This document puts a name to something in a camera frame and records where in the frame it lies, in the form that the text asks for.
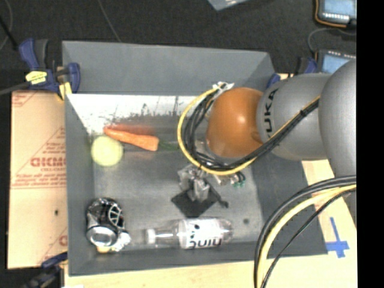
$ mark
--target black cable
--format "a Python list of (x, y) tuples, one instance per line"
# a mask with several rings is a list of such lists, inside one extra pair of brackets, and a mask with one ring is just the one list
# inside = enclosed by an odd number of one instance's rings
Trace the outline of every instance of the black cable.
[(281, 218), (284, 210), (291, 204), (297, 203), (298, 200), (302, 199), (303, 197), (308, 197), (313, 193), (323, 191), (323, 190), (329, 190), (332, 188), (337, 187), (347, 187), (349, 185), (356, 183), (356, 175), (353, 176), (342, 176), (338, 178), (331, 178), (327, 179), (325, 181), (320, 181), (314, 185), (311, 185), (310, 187), (305, 187), (301, 191), (295, 193), (293, 196), (291, 196), (289, 199), (287, 199), (284, 203), (280, 205), (279, 208), (277, 208), (274, 213), (267, 219), (265, 222), (262, 231), (260, 232), (259, 238), (256, 242), (256, 249), (254, 254), (254, 284), (257, 283), (257, 266), (259, 262), (259, 256), (261, 249), (264, 245), (265, 239), (271, 230), (271, 228), (274, 226), (274, 224)]
[(11, 43), (12, 43), (12, 46), (13, 46), (13, 49), (14, 50), (17, 50), (18, 48), (18, 44), (17, 44), (17, 41), (14, 39), (12, 33), (11, 33), (11, 30), (12, 30), (12, 26), (13, 26), (13, 12), (12, 12), (12, 7), (10, 5), (10, 3), (8, 2), (8, 0), (3, 0), (5, 2), (5, 4), (7, 5), (7, 8), (9, 10), (9, 14), (10, 14), (10, 24), (9, 24), (9, 27), (5, 24), (5, 22), (3, 21), (2, 17), (0, 16), (0, 25), (2, 26), (5, 34), (7, 35), (4, 40), (2, 41), (2, 43), (0, 44), (0, 50), (2, 50), (2, 48), (4, 47), (5, 43), (7, 42), (8, 39), (10, 39)]
[(105, 11), (103, 5), (101, 4), (101, 1), (100, 1), (100, 0), (97, 0), (97, 2), (98, 2), (98, 5), (99, 5), (99, 7), (100, 7), (101, 12), (102, 12), (103, 15), (104, 15), (105, 20), (107, 21), (107, 23), (108, 23), (108, 25), (109, 25), (109, 28), (112, 30), (113, 34), (115, 35), (115, 38), (116, 38), (120, 43), (122, 43), (122, 40), (120, 39), (119, 35), (117, 34), (116, 30), (114, 29), (112, 23), (110, 22), (110, 20), (109, 20), (109, 18), (108, 18), (108, 15), (107, 15), (106, 11)]
[(245, 162), (253, 159), (258, 158), (264, 155), (265, 153), (269, 152), (273, 148), (275, 148), (291, 131), (292, 129), (301, 121), (303, 120), (309, 113), (314, 111), (319, 106), (319, 99), (312, 102), (310, 105), (308, 105), (306, 108), (302, 109), (300, 113), (295, 116), (289, 123), (279, 130), (279, 132), (275, 133), (275, 135), (269, 139), (266, 143), (264, 143), (262, 146), (257, 148), (255, 151), (251, 152), (247, 156), (236, 160), (230, 164), (220, 164), (217, 162), (217, 160), (210, 156), (201, 157), (201, 153), (196, 152), (195, 147), (195, 132), (198, 128), (198, 126), (203, 121), (205, 115), (207, 114), (209, 108), (212, 106), (214, 95), (210, 94), (206, 98), (204, 98), (199, 105), (195, 108), (194, 112), (191, 115), (191, 118), (187, 121), (183, 131), (182, 131), (182, 139), (184, 142), (184, 145), (189, 152), (189, 154), (201, 165), (204, 165), (206, 167), (209, 167), (212, 170), (217, 171), (225, 171), (234, 169)]
[(276, 258), (273, 260), (272, 264), (270, 265), (267, 273), (265, 274), (265, 278), (262, 281), (262, 285), (260, 288), (265, 288), (273, 269), (275, 268), (278, 260), (282, 257), (284, 251), (291, 245), (291, 243), (313, 222), (313, 220), (321, 214), (325, 208), (327, 208), (331, 203), (333, 203), (335, 200), (344, 197), (346, 195), (349, 195), (352, 192), (355, 192), (356, 189), (347, 190), (345, 192), (342, 192), (333, 198), (329, 199), (325, 204), (323, 204), (316, 212), (314, 212), (311, 217), (300, 227), (300, 229), (292, 236), (292, 238), (287, 242), (285, 247), (276, 255)]

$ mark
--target blue clamp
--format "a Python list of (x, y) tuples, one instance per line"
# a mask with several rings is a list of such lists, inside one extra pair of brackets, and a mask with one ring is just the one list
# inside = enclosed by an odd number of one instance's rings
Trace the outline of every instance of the blue clamp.
[(66, 66), (65, 71), (53, 73), (52, 70), (46, 68), (44, 63), (46, 45), (47, 40), (35, 41), (33, 38), (28, 38), (19, 45), (21, 59), (26, 62), (29, 70), (31, 72), (42, 71), (46, 73), (38, 83), (27, 80), (29, 83), (28, 89), (46, 89), (60, 95), (61, 83), (56, 80), (56, 77), (61, 74), (67, 74), (69, 75), (68, 81), (72, 92), (77, 92), (80, 86), (80, 66), (78, 63), (72, 62)]

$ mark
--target kuka logo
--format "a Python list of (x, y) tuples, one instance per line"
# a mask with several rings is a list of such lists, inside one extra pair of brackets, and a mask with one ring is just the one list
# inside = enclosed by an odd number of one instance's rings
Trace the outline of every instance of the kuka logo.
[(65, 166), (64, 157), (37, 157), (32, 158), (30, 162), (33, 167), (46, 167), (46, 166)]
[(272, 121), (271, 121), (271, 107), (272, 107), (272, 102), (273, 102), (274, 97), (275, 97), (275, 93), (277, 91), (278, 91), (278, 89), (275, 89), (272, 92), (270, 92), (268, 95), (268, 99), (265, 102), (264, 123), (267, 124), (265, 131), (267, 132), (268, 137), (271, 137), (271, 133), (273, 132)]

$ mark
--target gray bin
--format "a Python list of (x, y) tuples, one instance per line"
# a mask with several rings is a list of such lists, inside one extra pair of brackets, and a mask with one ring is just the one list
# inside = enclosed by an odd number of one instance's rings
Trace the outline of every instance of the gray bin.
[[(81, 104), (87, 97), (101, 97), (109, 99), (106, 105), (113, 97), (119, 98), (118, 95), (134, 99), (142, 97), (140, 95), (173, 95), (182, 99), (188, 95), (197, 96), (217, 81), (237, 82), (264, 91), (274, 72), (268, 54), (74, 41), (63, 42), (63, 64), (68, 62), (78, 62), (82, 74), (79, 93), (66, 99), (65, 107), (69, 274), (253, 260), (258, 233), (265, 219), (290, 195), (307, 186), (300, 162), (268, 154), (245, 170), (245, 188), (217, 188), (229, 202), (230, 209), (216, 203), (204, 215), (227, 217), (234, 222), (235, 238), (229, 245), (196, 251), (137, 246), (117, 254), (100, 254), (85, 238), (88, 203), (100, 196), (116, 199), (127, 218), (128, 231), (180, 218), (182, 214), (170, 200), (172, 195), (181, 192), (176, 171), (188, 161), (179, 151), (148, 156), (148, 152), (128, 149), (124, 157), (125, 160), (132, 157), (133, 165), (127, 166), (127, 162), (122, 161), (116, 167), (100, 169), (91, 160), (91, 126), (85, 121), (90, 116), (86, 110), (91, 108), (92, 111), (92, 107), (82, 108)], [(103, 102), (98, 103), (95, 111), (103, 105)], [(98, 118), (106, 120), (113, 114), (106, 109)], [(172, 140), (176, 134), (177, 115), (172, 118), (162, 115), (150, 118), (149, 123), (162, 138)], [(310, 208), (290, 222), (274, 242), (271, 255), (278, 253), (312, 212)], [(326, 253), (318, 223), (314, 222), (301, 234), (286, 253)]]

